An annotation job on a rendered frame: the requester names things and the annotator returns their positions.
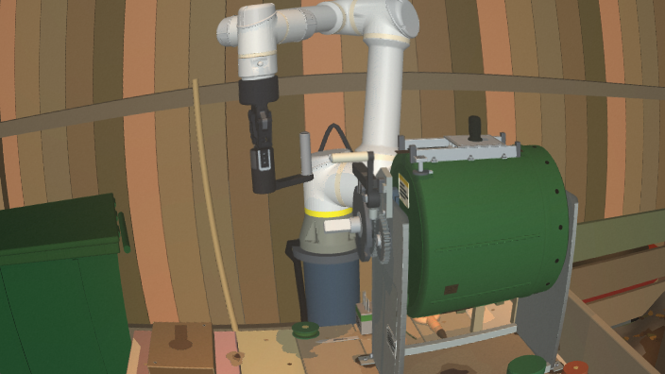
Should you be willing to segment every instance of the blue cylindrical pedestal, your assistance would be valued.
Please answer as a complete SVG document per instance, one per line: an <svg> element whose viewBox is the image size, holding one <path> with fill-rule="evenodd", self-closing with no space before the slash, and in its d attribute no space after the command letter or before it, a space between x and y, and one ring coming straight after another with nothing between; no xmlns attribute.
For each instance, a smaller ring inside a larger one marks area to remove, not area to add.
<svg viewBox="0 0 665 374"><path fill-rule="evenodd" d="M355 323L360 300L360 263L303 263L307 316L320 327Z"/></svg>

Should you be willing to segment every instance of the brown box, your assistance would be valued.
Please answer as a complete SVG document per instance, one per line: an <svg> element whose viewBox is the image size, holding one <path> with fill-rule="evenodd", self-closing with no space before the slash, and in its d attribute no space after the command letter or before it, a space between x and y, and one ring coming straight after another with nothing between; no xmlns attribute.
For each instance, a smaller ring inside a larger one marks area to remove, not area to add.
<svg viewBox="0 0 665 374"><path fill-rule="evenodd" d="M214 374L213 341L213 325L209 322L156 322L152 326L148 370L150 374Z"/></svg>

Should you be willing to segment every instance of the wooden wall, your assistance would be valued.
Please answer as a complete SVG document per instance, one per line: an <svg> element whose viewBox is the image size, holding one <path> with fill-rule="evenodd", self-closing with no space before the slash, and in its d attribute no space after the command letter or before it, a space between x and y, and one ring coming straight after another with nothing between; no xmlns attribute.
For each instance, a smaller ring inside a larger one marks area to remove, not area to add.
<svg viewBox="0 0 665 374"><path fill-rule="evenodd" d="M256 0L2 0L0 120L192 86L233 82L237 49L217 24ZM274 0L277 9L316 0ZM507 141L543 145L580 222L665 208L665 108L626 98L665 86L665 3L657 0L413 0L420 34L404 71L543 77L623 85L617 97L559 93L405 90L407 138L467 133L467 118ZM278 47L279 77L363 73L367 46L314 35ZM299 171L298 133L318 149L332 122L362 142L364 92L284 96L271 104L277 177ZM247 107L202 107L213 204L240 324L299 319L284 255L304 215L301 187L251 192ZM2 138L0 208L113 193L128 221L120 254L129 323L228 325L214 262L191 108L141 112ZM341 147L332 136L328 148ZM371 266L361 264L369 290Z"/></svg>

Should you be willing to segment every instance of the wooden stick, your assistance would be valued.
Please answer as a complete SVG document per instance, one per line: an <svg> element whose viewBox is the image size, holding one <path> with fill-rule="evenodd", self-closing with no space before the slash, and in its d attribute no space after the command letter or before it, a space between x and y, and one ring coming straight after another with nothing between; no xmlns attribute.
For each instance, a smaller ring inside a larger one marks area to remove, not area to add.
<svg viewBox="0 0 665 374"><path fill-rule="evenodd" d="M208 208L208 220L210 221L210 231L213 234L214 257L217 259L217 270L219 270L219 279L222 280L222 289L224 290L224 300L227 302L227 311L229 311L230 326L234 332L238 332L238 322L235 320L235 311L233 303L230 300L229 284L227 283L227 273L224 270L222 261L222 251L219 249L219 237L217 236L217 224L214 222L213 198L210 194L210 182L208 181L208 164L206 163L206 152L203 147L203 129L201 128L201 103L198 97L198 79L194 79L194 115L196 118L196 137L198 139L198 159L201 162L201 174L203 175L203 192L206 195L206 206Z"/></svg>

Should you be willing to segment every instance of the warning label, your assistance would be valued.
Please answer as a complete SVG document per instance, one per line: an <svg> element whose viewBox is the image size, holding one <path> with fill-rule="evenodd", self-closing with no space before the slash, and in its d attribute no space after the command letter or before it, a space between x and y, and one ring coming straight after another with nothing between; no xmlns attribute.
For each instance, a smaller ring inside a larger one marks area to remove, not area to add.
<svg viewBox="0 0 665 374"><path fill-rule="evenodd" d="M400 174L400 200L409 208L409 182Z"/></svg>

